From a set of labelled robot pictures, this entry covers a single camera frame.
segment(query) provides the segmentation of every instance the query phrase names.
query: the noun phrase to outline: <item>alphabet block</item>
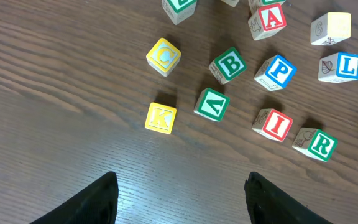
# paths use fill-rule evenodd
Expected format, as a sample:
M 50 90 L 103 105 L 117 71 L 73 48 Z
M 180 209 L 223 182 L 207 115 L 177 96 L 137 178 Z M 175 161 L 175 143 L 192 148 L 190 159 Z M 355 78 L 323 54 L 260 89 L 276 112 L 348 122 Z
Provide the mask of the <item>alphabet block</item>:
M 167 77 L 179 63 L 181 52 L 164 38 L 161 38 L 148 52 L 146 59 L 151 67 Z
M 162 0 L 162 7 L 175 25 L 194 14 L 197 0 Z
M 228 4 L 231 7 L 235 7 L 240 0 L 221 0 L 221 1 Z
M 318 80 L 331 83 L 358 80 L 358 55 L 340 52 L 322 58 Z
M 346 12 L 329 12 L 310 25 L 310 43 L 333 45 L 351 36 L 352 15 Z
M 292 148 L 310 158 L 327 162 L 331 158 L 336 144 L 337 140 L 322 130 L 301 128 Z
M 194 113 L 212 121 L 222 121 L 229 103 L 229 97 L 213 89 L 206 88 L 198 98 Z
M 159 103 L 151 103 L 144 126 L 149 130 L 171 134 L 176 114 L 176 108 Z
M 262 109 L 256 117 L 252 129 L 266 138 L 284 141 L 293 120 L 275 109 Z
M 279 3 L 260 7 L 248 20 L 254 40 L 271 37 L 287 26 L 283 9 Z
M 268 6 L 270 4 L 283 4 L 285 0 L 248 0 L 251 13 L 254 14 L 260 7 Z
M 247 70 L 247 64 L 236 48 L 231 47 L 212 61 L 209 70 L 220 84 L 226 84 Z
M 295 66 L 276 55 L 265 61 L 254 79 L 269 91 L 276 91 L 287 87 L 295 73 Z

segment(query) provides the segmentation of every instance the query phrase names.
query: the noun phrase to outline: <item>red block face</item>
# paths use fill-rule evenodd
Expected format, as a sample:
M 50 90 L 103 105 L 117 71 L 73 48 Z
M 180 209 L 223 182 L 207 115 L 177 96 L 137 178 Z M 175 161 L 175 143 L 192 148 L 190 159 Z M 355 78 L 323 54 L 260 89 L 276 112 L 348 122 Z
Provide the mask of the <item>red block face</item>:
M 258 9 L 258 13 L 264 31 L 275 30 L 287 25 L 283 9 L 279 3 L 261 7 Z
M 279 141 L 284 141 L 290 131 L 292 122 L 293 120 L 287 115 L 277 110 L 272 110 L 262 129 L 271 137 L 274 137 Z

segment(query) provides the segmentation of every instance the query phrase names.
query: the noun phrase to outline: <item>wood grain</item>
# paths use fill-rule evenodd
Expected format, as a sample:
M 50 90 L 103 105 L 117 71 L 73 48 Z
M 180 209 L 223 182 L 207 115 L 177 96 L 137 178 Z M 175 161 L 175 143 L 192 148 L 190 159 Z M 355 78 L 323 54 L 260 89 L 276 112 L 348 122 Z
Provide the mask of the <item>wood grain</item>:
M 358 81 L 322 83 L 321 57 L 358 54 L 358 3 L 287 0 L 288 26 L 255 42 L 247 1 L 199 1 L 175 26 L 160 1 L 0 0 L 0 223 L 29 223 L 107 171 L 120 187 L 117 223 L 250 223 L 243 184 L 257 171 L 333 223 L 358 223 Z M 352 13 L 352 37 L 310 45 L 310 23 Z M 165 37 L 182 51 L 164 78 L 145 56 Z M 248 70 L 219 85 L 208 64 L 235 46 Z M 253 80 L 281 54 L 298 71 L 285 90 Z M 193 113 L 206 87 L 231 102 L 222 122 Z M 178 109 L 172 135 L 144 129 L 149 104 Z M 251 130 L 261 108 L 294 120 L 284 142 Z M 299 129 L 339 140 L 327 163 L 291 148 Z

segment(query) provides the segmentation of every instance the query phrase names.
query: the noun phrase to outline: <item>yellow block face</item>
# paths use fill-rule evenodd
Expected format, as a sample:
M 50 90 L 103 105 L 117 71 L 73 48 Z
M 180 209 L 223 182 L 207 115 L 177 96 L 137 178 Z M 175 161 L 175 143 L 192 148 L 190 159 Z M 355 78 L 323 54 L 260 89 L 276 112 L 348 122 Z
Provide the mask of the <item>yellow block face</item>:
M 349 38 L 352 31 L 352 15 L 346 12 L 328 13 L 328 36 Z
M 171 134 L 176 114 L 176 108 L 158 103 L 151 103 L 144 126 L 149 130 Z
M 159 69 L 168 72 L 180 56 L 181 52 L 175 46 L 161 38 L 146 57 Z

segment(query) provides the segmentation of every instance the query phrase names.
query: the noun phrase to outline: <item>green block face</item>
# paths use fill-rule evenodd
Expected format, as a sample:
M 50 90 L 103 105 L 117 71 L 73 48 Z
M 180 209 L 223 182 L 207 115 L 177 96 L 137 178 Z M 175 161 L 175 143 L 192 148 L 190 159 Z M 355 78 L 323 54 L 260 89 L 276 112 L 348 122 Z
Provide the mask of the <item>green block face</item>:
M 175 13 L 182 12 L 193 3 L 197 2 L 197 0 L 167 0 L 167 1 L 171 5 Z
M 234 47 L 225 51 L 222 55 L 216 58 L 214 62 L 227 80 L 232 80 L 240 75 L 240 73 L 247 70 L 247 64 Z
M 317 130 L 312 142 L 309 145 L 309 152 L 316 157 L 328 161 L 333 154 L 337 140 L 322 130 Z
M 203 99 L 197 111 L 216 121 L 221 121 L 229 105 L 230 98 L 210 88 L 205 90 L 202 97 Z
M 264 5 L 285 2 L 285 0 L 262 0 Z

